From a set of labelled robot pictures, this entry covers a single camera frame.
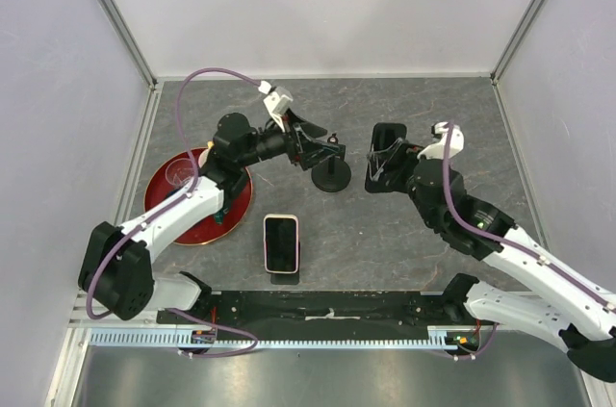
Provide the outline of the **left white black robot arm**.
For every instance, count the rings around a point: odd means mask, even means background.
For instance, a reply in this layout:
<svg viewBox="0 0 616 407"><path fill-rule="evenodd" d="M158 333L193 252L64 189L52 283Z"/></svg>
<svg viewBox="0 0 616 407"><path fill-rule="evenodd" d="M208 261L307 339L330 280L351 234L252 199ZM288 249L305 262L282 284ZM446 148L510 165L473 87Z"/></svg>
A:
<svg viewBox="0 0 616 407"><path fill-rule="evenodd" d="M102 222L92 230L78 278L89 318L130 320L175 308L188 322L203 322L212 309L209 288L186 272L155 275L156 258L199 221L229 208L250 180L249 166L284 155L308 170L345 151L325 129L293 112L265 128L252 127L243 114L225 115L205 162L192 165L184 187L119 226Z"/></svg>

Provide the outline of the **black smartphone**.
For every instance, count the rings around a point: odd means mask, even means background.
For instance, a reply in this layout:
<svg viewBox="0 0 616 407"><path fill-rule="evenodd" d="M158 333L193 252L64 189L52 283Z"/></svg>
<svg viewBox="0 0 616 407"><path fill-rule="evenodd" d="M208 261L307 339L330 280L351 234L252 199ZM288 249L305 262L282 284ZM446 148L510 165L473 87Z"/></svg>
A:
<svg viewBox="0 0 616 407"><path fill-rule="evenodd" d="M406 162L407 127L402 123L376 123L367 156L365 190L368 193L394 191Z"/></svg>

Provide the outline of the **black round-base phone holder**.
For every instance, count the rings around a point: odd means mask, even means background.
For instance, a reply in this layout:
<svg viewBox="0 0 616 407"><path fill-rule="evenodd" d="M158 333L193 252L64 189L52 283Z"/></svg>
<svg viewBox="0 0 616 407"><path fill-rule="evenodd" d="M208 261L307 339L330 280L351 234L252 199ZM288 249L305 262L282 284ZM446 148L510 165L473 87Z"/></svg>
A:
<svg viewBox="0 0 616 407"><path fill-rule="evenodd" d="M321 191L339 192L344 190L351 180L351 169L345 161L343 149L336 155L328 157L311 170L313 184Z"/></svg>

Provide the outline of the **pink-case smartphone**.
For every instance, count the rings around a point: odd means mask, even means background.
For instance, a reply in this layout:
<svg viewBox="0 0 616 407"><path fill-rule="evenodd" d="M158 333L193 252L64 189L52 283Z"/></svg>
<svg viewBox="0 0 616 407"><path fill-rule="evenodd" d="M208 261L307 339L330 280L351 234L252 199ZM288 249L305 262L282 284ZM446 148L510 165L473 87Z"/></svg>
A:
<svg viewBox="0 0 616 407"><path fill-rule="evenodd" d="M264 267L268 273L299 271L299 222L294 215L268 214L263 220Z"/></svg>

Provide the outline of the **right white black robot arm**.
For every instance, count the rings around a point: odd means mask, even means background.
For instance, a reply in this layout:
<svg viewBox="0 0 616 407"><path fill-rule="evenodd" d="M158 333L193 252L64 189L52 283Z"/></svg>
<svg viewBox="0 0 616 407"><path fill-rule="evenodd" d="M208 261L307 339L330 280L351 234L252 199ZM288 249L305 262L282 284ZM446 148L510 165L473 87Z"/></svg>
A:
<svg viewBox="0 0 616 407"><path fill-rule="evenodd" d="M615 380L615 294L555 258L516 221L465 189L462 175L444 161L447 136L427 147L410 143L401 124L372 132L365 189L399 192L413 202L427 228L452 249L513 277L540 302L464 274L441 299L455 324L473 317L509 326L550 343L589 375Z"/></svg>

